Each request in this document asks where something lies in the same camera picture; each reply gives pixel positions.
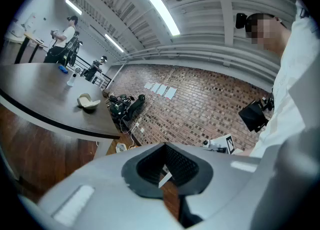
fluorescent light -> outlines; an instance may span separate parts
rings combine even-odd
[[[82,11],[78,9],[71,1],[65,0],[66,4],[68,4],[72,9],[74,9],[78,14],[82,14]]]
[[[150,0],[150,2],[153,4],[153,6],[159,12],[160,16],[162,17],[165,24],[169,28],[171,34],[173,36],[180,35],[180,31],[179,31],[174,19],[170,15],[168,9],[166,8],[166,6],[162,2],[162,0]]]
[[[104,36],[107,37],[108,40],[110,42],[112,42],[114,46],[116,46],[118,48],[119,51],[124,52],[124,50],[122,48],[120,48],[120,46],[118,44],[116,44],[116,42],[114,40],[112,40],[107,34],[105,34]]]

man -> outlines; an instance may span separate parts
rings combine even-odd
[[[92,78],[95,76],[95,73],[97,71],[100,72],[100,73],[102,72],[102,70],[99,67],[100,67],[100,65],[102,65],[106,61],[107,61],[107,57],[106,56],[102,56],[100,60],[93,61],[92,65],[89,67],[87,72],[84,74],[85,79],[87,81],[91,82]]]
[[[289,89],[303,75],[320,53],[318,26],[306,7],[297,0],[297,15],[288,30],[278,17],[256,13],[244,23],[252,43],[277,54],[280,70],[273,86],[274,112],[255,147],[241,155],[261,158],[269,146],[281,145],[305,129],[305,123],[289,94]]]
[[[49,49],[44,63],[59,63],[64,65],[64,50],[66,44],[71,40],[76,32],[76,25],[78,23],[77,16],[68,17],[68,28],[63,31],[63,33],[57,34],[51,31],[52,39],[56,39],[55,43],[53,44],[52,48]]]

white shirt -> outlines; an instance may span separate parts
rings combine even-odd
[[[315,22],[311,17],[300,18],[296,15],[281,58],[281,67],[274,81],[274,112],[260,134],[251,157],[262,158],[267,147],[283,144],[286,139],[301,133],[306,127],[289,89],[320,52],[320,40],[314,26]]]
[[[75,35],[76,29],[73,26],[69,26],[66,30],[63,31],[62,35],[66,37],[65,40],[57,40],[54,46],[64,48],[66,44],[71,40]]]

ceiling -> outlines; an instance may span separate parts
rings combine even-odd
[[[108,34],[124,49],[119,60],[190,59],[211,61],[273,83],[280,60],[259,50],[235,28],[237,13],[263,12],[282,19],[290,28],[295,0],[162,0],[180,35],[171,36],[149,0],[75,0],[84,11],[81,24],[103,37]]]

white paper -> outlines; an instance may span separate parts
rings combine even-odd
[[[164,96],[171,100],[174,97],[176,91],[177,91],[176,88],[170,87]]]
[[[162,96],[165,93],[166,88],[167,88],[166,85],[161,84],[160,88],[158,89],[158,91],[156,93],[159,94],[160,96]]]
[[[160,83],[156,83],[151,89],[152,92],[157,92],[157,89],[160,87]]]
[[[147,82],[147,83],[144,85],[144,87],[145,87],[146,89],[150,90],[151,87],[152,87],[152,85],[153,85],[153,83]]]

